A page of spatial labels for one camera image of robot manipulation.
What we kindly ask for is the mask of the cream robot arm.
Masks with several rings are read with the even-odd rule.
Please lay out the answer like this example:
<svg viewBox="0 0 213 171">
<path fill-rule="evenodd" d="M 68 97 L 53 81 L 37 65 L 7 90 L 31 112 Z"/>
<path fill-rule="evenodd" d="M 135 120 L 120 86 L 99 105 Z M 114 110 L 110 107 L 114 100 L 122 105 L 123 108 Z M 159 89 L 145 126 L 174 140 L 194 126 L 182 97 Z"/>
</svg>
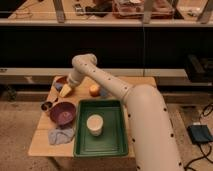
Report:
<svg viewBox="0 0 213 171">
<path fill-rule="evenodd" d="M 94 54 L 75 56 L 72 66 L 67 78 L 71 87 L 88 76 L 126 106 L 138 171 L 184 171 L 167 106 L 157 88 L 114 77 L 97 67 Z"/>
</svg>

